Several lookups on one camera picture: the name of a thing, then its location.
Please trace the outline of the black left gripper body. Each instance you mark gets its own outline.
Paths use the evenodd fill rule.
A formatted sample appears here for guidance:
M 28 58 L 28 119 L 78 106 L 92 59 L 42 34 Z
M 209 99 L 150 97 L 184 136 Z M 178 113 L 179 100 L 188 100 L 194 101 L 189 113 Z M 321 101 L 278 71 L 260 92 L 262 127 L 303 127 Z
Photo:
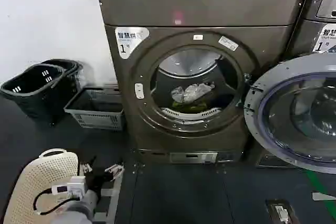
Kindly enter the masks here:
M 104 168 L 95 168 L 85 173 L 86 184 L 89 190 L 94 191 L 97 197 L 101 197 L 101 189 L 104 183 L 112 180 L 112 174 Z

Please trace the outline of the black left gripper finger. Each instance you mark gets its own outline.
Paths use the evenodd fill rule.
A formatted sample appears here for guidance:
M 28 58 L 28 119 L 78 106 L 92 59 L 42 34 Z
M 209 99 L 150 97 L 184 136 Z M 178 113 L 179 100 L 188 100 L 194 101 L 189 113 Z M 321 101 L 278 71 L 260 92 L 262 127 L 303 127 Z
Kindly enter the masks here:
M 124 172 L 124 161 L 120 159 L 118 162 L 104 170 L 107 181 L 114 181 Z
M 89 159 L 88 161 L 84 161 L 81 162 L 81 174 L 85 175 L 89 172 L 91 172 L 93 170 L 93 164 L 96 160 L 97 156 L 95 155 L 94 157 L 92 157 L 91 159 Z

